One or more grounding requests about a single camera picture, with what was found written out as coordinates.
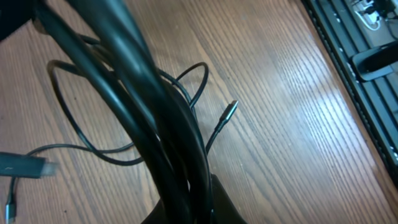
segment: white wire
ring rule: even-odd
[[[376,27],[376,28],[373,28],[373,27],[371,27],[371,26],[365,21],[365,19],[363,18],[363,16],[362,16],[358,11],[355,11],[355,13],[358,15],[358,17],[362,20],[362,23],[363,23],[363,24],[366,26],[366,28],[368,28],[369,30],[371,30],[371,31],[376,31],[376,30],[380,29],[380,26],[381,26],[380,20],[377,20],[377,22],[376,22],[377,27]]]

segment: wood grain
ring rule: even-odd
[[[76,31],[93,35],[66,3],[50,3]],[[159,67],[177,76],[196,62],[209,64],[197,104],[204,139],[228,102],[241,102],[209,160],[248,223],[398,222],[396,189],[299,1],[127,5]],[[51,59],[68,61],[31,24],[0,44],[0,150],[81,144],[52,91],[45,71]],[[86,80],[63,72],[58,78],[76,120],[99,148],[129,142]],[[200,80],[198,70],[182,83],[193,93]],[[144,164],[116,167],[73,149],[42,156],[60,170],[19,182],[17,223],[140,223],[159,199]],[[8,183],[0,178],[1,210]]]

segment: brown wooden desk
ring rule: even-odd
[[[64,1],[52,5],[76,31],[92,35]],[[397,191],[299,1],[130,0],[128,6],[159,67],[177,76],[209,63],[197,104],[204,139],[228,102],[240,100],[209,160],[249,223],[397,223]],[[52,91],[45,71],[51,59],[68,60],[31,24],[0,44],[0,150],[81,144]],[[129,142],[86,80],[58,77],[98,147]],[[196,71],[182,82],[193,93],[200,80]],[[159,198],[144,164],[116,167],[73,149],[42,155],[60,170],[20,181],[17,223],[140,223]],[[8,183],[0,178],[2,211]]]

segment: wooden surface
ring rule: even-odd
[[[76,31],[92,35],[63,1],[51,5]],[[204,139],[228,102],[241,102],[209,160],[248,223],[397,223],[396,189],[299,1],[130,0],[128,6],[159,67],[177,76],[196,62],[209,64],[197,104]],[[68,60],[31,24],[0,44],[0,150],[81,144],[50,86],[51,59]],[[201,73],[183,79],[191,93]],[[98,147],[129,142],[86,80],[58,76]],[[19,182],[17,223],[140,223],[159,198],[144,164],[116,167],[73,149],[41,156],[60,170]],[[2,211],[8,183],[0,177]]]

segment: white cable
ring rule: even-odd
[[[381,26],[380,20],[377,20],[377,22],[376,22],[377,27],[376,27],[376,28],[373,28],[373,27],[371,27],[371,26],[365,21],[365,19],[363,18],[363,16],[362,16],[358,11],[355,11],[355,13],[358,15],[358,17],[362,20],[362,23],[363,23],[363,24],[366,26],[366,28],[368,28],[369,30],[371,30],[371,31],[376,31],[376,30],[380,29],[380,26]]]

